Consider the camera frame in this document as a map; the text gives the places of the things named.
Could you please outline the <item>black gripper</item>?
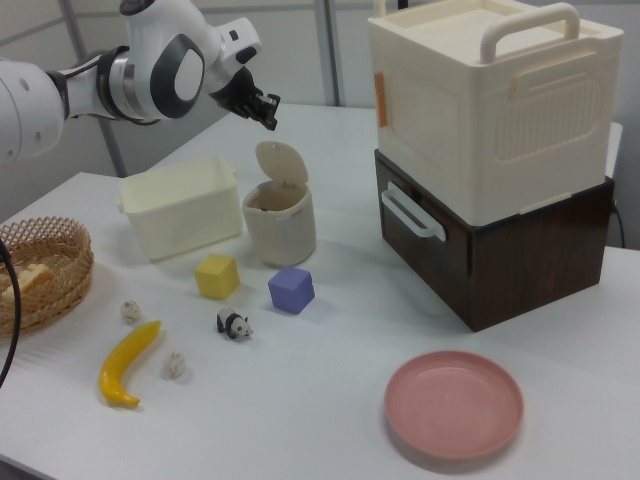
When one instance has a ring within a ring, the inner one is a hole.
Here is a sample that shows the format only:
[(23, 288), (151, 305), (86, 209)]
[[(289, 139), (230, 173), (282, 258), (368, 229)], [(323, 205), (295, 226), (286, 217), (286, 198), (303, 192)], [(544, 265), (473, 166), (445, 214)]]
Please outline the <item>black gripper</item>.
[(221, 108), (242, 118), (251, 118), (269, 131), (277, 127), (276, 112), (280, 97), (275, 94), (264, 96), (255, 86), (253, 76), (246, 67), (238, 70), (225, 87), (209, 96)]

